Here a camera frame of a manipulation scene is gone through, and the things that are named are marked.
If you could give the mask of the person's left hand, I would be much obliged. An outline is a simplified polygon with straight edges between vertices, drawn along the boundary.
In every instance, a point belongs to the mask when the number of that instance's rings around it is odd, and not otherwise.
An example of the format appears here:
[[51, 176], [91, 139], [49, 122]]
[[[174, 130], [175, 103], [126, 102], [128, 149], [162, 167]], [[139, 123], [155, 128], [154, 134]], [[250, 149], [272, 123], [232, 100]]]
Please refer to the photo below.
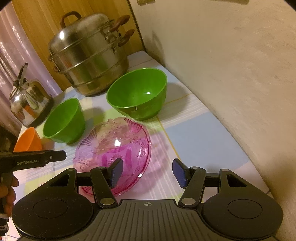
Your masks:
[[18, 187], [19, 181], [15, 176], [12, 176], [11, 184], [5, 185], [1, 183], [1, 207], [3, 208], [3, 213], [8, 217], [11, 217], [11, 213], [14, 207], [14, 202], [16, 200], [16, 193], [14, 187]]

